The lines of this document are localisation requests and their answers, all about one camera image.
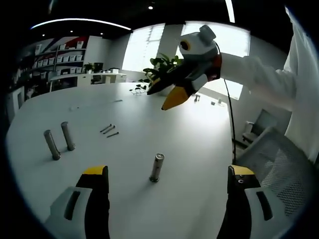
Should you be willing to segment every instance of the potted plant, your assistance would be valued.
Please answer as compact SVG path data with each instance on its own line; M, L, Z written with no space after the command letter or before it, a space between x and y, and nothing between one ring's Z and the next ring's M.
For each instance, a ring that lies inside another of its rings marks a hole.
M85 69L85 72L86 72L86 73L91 74L92 71L94 70L94 64L92 64L92 63L89 62L88 64L85 64L85 65L84 65L84 69Z
M134 89L135 94L141 94L145 93L147 87L151 87L153 82L161 78L164 74L166 74L171 69L174 69L176 66L182 63L182 59L179 59L178 56L175 56L174 58L170 59L168 56L160 53L162 57L158 58L151 58L150 62L154 66L154 68L145 68L143 71L145 72L146 79L140 79L139 82L141 84L137 84L136 88ZM164 90L162 90L159 94L163 96L167 96L173 86L168 87Z

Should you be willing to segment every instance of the white sleeve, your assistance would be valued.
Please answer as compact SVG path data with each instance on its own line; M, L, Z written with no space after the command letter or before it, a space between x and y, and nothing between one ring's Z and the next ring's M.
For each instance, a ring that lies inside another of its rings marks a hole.
M265 66L259 58L222 53L221 77L242 84L258 97L292 110L296 96L297 54L293 37L284 70Z

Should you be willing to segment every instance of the light strip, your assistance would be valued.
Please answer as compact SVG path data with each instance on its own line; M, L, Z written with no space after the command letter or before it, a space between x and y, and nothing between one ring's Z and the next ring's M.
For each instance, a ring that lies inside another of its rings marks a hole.
M228 10L229 21L235 23L233 3L231 2L231 0L225 0L225 2Z
M120 28L124 28L126 30L131 30L130 28L126 27L126 26L121 26L115 23L111 23L111 22L107 22L107 21L100 21L100 20L94 20L94 19L87 19L87 18L63 18L63 19L56 19L56 20L51 20L51 21L45 21L42 23L39 23L35 26L33 26L31 29L34 29L37 26L42 26L48 23L53 23L53 22L58 22L58 21L93 21L93 22L98 22L98 23L103 23L103 24L108 24L108 25L112 25L112 26L117 26Z

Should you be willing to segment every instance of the window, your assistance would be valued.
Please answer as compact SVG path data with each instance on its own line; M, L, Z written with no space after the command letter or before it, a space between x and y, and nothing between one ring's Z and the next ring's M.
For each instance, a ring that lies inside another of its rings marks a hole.
M182 35L198 32L199 28L207 24L216 34L215 41L217 42L220 51L228 54L244 57L249 53L250 32L235 26L214 23L214 22L198 22L190 21L184 25ZM183 58L179 47L176 55ZM239 99L243 86L241 84L227 81L227 87L231 98ZM223 79L208 82L204 85L205 88L216 91L223 95L227 95L226 86Z
M125 51L123 70L142 71L153 68L151 58L155 58L165 24L147 26L133 31Z

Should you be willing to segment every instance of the black ceiling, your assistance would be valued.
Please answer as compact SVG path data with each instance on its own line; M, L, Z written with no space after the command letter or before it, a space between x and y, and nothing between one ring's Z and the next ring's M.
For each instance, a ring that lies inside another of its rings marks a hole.
M129 31L101 23L69 21L30 28L38 23L68 17L98 19L117 23L132 29L157 23L181 24L187 20L205 20L229 23L225 0L155 0L148 10L149 0L32 0L17 2L15 16L20 19L19 32L27 42L61 35L100 35L114 39ZM232 0L235 25L251 31L280 49L288 52L292 37L291 23L284 5L269 0Z

